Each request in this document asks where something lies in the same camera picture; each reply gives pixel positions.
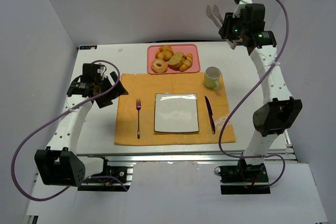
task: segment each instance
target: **knife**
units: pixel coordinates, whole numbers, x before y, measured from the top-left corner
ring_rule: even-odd
[[[212,134],[215,134],[215,132],[216,132],[215,123],[214,123],[214,120],[212,119],[212,109],[211,109],[211,106],[210,106],[210,102],[209,102],[208,97],[206,97],[206,96],[204,96],[204,97],[205,97],[206,107],[208,108]]]

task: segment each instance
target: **purple fork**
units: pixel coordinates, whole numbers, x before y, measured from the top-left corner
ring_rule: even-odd
[[[139,115],[140,115],[140,110],[141,110],[141,101],[140,99],[136,100],[136,107],[138,110],[138,139],[140,138],[140,119],[139,119]]]

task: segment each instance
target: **donut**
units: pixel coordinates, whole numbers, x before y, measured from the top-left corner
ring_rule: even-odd
[[[170,46],[160,47],[155,54],[156,59],[161,59],[164,61],[169,61],[174,55],[174,51]]]
[[[164,73],[167,71],[168,65],[164,60],[155,59],[152,61],[151,67],[155,73]]]

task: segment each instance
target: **bread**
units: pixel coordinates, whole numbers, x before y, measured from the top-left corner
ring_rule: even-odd
[[[178,69],[180,66],[182,66],[185,56],[182,52],[177,52],[173,55],[173,57],[168,61],[168,67],[172,69]]]
[[[167,71],[168,66],[164,60],[155,59],[151,63],[151,68],[155,73],[164,73]]]
[[[169,61],[173,57],[173,55],[174,51],[171,46],[162,46],[156,51],[155,58]]]
[[[192,54],[187,54],[185,57],[186,57],[186,59],[183,62],[183,65],[180,66],[180,71],[181,72],[187,70],[193,64],[193,55]]]

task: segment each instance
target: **mug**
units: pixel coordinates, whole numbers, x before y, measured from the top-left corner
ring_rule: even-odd
[[[208,88],[218,89],[221,71],[216,67],[209,67],[204,73],[204,85]]]

